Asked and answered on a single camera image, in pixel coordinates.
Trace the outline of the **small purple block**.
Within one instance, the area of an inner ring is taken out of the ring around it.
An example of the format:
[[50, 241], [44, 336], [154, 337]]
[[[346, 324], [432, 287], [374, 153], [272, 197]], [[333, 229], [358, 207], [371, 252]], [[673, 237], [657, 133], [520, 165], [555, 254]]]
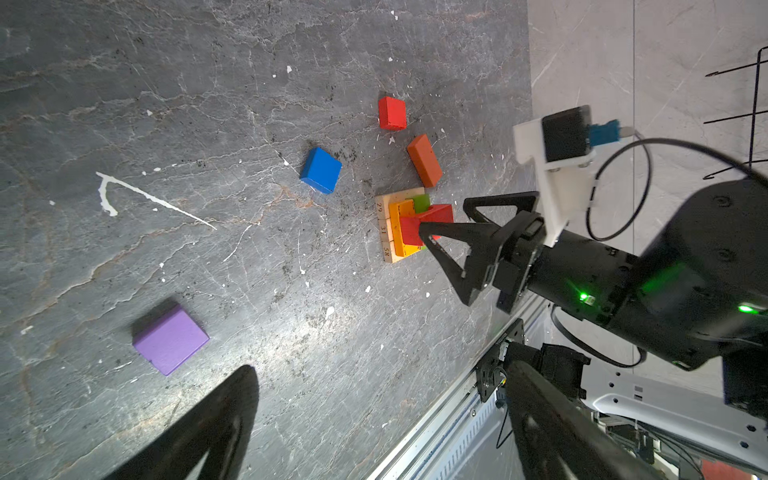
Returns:
[[175, 305], [142, 330], [133, 347], [164, 376], [171, 375], [209, 341], [204, 329]]

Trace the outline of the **small blue cube block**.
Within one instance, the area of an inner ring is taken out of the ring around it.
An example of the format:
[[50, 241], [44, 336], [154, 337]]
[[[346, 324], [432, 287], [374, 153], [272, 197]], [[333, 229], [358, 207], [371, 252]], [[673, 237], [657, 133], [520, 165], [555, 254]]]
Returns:
[[309, 151], [300, 180], [323, 194], [334, 192], [342, 163], [319, 147]]

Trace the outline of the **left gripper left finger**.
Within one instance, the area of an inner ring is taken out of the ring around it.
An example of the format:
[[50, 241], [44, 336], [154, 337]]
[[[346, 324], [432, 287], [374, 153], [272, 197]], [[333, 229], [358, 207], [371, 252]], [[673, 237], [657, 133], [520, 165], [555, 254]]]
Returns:
[[109, 479], [237, 479], [259, 403], [256, 370], [242, 365]]

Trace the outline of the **orange-red wood block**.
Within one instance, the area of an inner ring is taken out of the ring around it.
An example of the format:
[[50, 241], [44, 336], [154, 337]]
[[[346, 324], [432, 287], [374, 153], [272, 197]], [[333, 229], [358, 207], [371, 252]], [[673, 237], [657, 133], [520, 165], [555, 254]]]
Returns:
[[409, 157], [417, 170], [422, 184], [434, 188], [442, 178], [443, 171], [426, 134], [415, 137], [407, 146]]

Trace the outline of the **small red cube block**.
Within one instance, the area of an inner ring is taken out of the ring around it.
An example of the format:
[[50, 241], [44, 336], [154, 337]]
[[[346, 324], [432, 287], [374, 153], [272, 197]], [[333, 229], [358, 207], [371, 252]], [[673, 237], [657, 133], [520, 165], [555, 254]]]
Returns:
[[379, 125], [389, 131], [400, 131], [407, 127], [406, 104], [403, 100], [385, 96], [378, 101]]

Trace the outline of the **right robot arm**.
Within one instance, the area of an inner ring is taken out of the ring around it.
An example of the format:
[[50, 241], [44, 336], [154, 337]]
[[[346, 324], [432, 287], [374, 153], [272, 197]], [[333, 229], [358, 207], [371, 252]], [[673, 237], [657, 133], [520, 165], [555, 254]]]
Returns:
[[724, 401], [767, 416], [767, 184], [693, 194], [640, 255], [564, 231], [552, 246], [535, 192], [467, 199], [466, 223], [418, 234], [461, 301], [486, 287], [502, 311], [531, 291], [685, 371], [713, 358]]

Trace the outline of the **long natural wood block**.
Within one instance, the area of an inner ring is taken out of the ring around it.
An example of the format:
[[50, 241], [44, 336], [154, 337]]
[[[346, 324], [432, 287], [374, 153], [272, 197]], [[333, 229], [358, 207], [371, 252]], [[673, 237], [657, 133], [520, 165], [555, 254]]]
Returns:
[[381, 241], [384, 261], [387, 263], [397, 263], [403, 260], [402, 256], [399, 256], [395, 252], [395, 243], [393, 241]]

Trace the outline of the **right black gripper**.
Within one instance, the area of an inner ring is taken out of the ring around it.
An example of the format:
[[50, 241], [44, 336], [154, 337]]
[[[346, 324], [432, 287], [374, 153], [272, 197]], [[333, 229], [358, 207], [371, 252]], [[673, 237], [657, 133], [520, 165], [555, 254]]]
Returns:
[[[471, 197], [462, 208], [475, 223], [420, 225], [420, 239], [464, 305], [471, 306], [492, 283], [499, 290], [496, 307], [512, 312], [546, 236], [544, 220], [535, 213], [538, 200], [536, 191]], [[493, 208], [514, 216], [500, 227], [486, 215]]]

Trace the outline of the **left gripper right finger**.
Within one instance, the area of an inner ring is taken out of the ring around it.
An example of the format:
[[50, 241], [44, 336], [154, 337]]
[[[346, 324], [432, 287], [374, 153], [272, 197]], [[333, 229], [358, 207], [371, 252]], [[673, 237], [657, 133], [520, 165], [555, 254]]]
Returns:
[[506, 369], [512, 434], [526, 479], [657, 479], [532, 366]]

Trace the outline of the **aluminium front rail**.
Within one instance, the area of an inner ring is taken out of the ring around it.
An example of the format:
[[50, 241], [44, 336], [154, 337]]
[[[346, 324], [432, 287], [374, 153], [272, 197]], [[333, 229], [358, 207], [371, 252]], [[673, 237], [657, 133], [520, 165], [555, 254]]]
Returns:
[[545, 338], [542, 315], [548, 302], [526, 294], [511, 314], [492, 310], [489, 341], [437, 398], [394, 449], [368, 475], [370, 479], [522, 479], [514, 439], [496, 448], [502, 409], [480, 399], [475, 367], [501, 339], [523, 328], [523, 340], [539, 346]]

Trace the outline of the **orange-yellow wood block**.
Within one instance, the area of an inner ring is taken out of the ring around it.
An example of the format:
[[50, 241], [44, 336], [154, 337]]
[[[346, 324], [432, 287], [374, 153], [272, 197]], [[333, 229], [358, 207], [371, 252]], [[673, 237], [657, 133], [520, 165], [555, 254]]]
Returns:
[[405, 199], [399, 202], [390, 203], [388, 206], [390, 214], [390, 223], [393, 236], [393, 252], [397, 257], [406, 258], [423, 249], [422, 246], [406, 244], [403, 241], [402, 227], [400, 217], [402, 214], [413, 216], [415, 214], [414, 202], [412, 199]]

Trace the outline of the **green wood block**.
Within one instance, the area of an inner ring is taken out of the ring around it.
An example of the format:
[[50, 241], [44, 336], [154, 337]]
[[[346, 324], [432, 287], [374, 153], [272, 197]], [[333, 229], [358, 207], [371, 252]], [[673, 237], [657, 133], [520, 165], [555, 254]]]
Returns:
[[431, 200], [428, 194], [416, 195], [411, 198], [415, 214], [427, 212], [431, 206]]

